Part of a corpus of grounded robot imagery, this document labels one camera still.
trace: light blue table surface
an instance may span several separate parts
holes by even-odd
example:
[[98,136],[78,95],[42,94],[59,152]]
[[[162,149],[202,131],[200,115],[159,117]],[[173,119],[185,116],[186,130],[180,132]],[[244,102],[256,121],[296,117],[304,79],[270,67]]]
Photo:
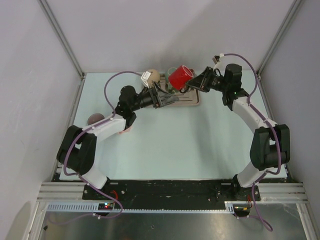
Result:
[[[74,125],[85,127],[94,113],[105,117],[111,114],[104,86],[113,74],[86,75]],[[252,72],[244,70],[242,87],[248,93],[254,88],[254,81]],[[126,73],[115,77],[106,90],[114,106],[126,85],[134,86],[137,92],[142,89],[136,75]],[[252,102],[266,114],[259,90]],[[129,133],[115,134],[96,147],[95,160],[110,179],[231,179],[250,161],[253,134],[239,116],[223,105],[220,92],[201,92],[198,106],[148,107],[136,111],[136,116]],[[276,178],[285,177],[282,167]],[[62,172],[60,179],[78,177],[65,176]]]

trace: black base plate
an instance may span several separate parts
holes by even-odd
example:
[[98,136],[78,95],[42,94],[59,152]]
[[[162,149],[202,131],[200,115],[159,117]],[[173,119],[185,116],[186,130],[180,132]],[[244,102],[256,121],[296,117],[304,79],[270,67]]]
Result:
[[[234,193],[231,180],[111,180],[101,190],[112,197],[116,191],[124,209],[136,210],[224,210],[225,201],[252,199],[251,188]],[[255,191],[259,201],[258,187]],[[108,200],[87,185],[82,199]]]

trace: brown ball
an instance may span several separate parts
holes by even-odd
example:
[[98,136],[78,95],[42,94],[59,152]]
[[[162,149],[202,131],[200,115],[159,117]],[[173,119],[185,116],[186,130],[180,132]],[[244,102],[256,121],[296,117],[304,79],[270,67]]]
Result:
[[89,118],[88,118],[88,125],[91,125],[91,124],[95,124],[99,121],[101,121],[102,119],[104,119],[105,116],[103,116],[101,113],[95,113],[95,114],[92,114]]

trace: red cup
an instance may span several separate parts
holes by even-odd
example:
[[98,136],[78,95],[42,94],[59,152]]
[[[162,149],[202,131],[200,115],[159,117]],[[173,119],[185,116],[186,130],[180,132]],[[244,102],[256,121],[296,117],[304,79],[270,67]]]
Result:
[[168,77],[168,80],[175,89],[181,90],[185,87],[186,82],[193,77],[192,71],[186,66],[181,65]]

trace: red wire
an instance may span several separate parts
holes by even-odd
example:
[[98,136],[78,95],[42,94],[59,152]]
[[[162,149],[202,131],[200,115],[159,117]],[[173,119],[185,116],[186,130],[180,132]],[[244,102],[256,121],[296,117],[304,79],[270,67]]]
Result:
[[115,195],[115,199],[118,200],[118,193],[115,190],[112,190],[110,193]]
[[250,203],[250,208],[252,208],[252,202],[251,202],[250,195],[248,195],[248,203]]

